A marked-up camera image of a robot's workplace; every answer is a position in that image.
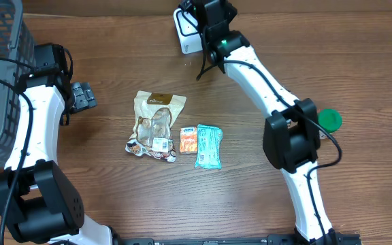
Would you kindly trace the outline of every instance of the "blue packet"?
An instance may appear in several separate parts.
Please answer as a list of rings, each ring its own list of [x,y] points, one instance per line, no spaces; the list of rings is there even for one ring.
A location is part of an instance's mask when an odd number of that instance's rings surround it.
[[[197,126],[197,160],[195,167],[221,169],[220,149],[222,129],[205,125]]]

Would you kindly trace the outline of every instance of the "small orange package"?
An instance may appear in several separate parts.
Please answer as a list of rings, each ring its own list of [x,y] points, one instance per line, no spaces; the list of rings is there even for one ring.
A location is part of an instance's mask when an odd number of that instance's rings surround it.
[[[197,127],[181,128],[181,153],[197,153]]]

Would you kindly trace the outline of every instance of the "green circle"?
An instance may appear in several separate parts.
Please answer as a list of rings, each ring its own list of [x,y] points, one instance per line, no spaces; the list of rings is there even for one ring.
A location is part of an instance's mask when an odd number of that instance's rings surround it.
[[[318,123],[328,133],[337,131],[341,127],[342,122],[340,113],[334,109],[324,109],[318,114]]]

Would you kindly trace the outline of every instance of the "brown backdrop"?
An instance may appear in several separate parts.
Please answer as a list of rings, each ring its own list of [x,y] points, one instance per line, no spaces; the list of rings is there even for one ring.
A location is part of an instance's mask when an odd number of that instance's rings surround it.
[[[167,15],[177,0],[24,0],[25,12],[63,16]],[[392,0],[231,0],[242,14],[392,11]]]

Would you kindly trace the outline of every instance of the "wooden tabletop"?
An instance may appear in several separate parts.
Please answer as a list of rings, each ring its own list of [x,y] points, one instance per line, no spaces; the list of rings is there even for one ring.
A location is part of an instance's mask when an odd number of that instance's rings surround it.
[[[97,108],[59,129],[59,166],[86,213],[124,238],[234,238],[292,233],[295,213],[262,149],[264,118],[218,69],[200,81],[201,54],[184,56],[171,16],[29,18],[38,43],[69,48],[74,80],[90,82]],[[392,244],[392,12],[240,15],[263,64],[299,98],[343,118],[342,162],[319,172],[327,215],[363,244]],[[223,168],[195,169],[125,152],[137,91],[187,102],[172,128],[219,126]],[[336,157],[322,142],[322,163]],[[15,244],[6,233],[6,244]]]

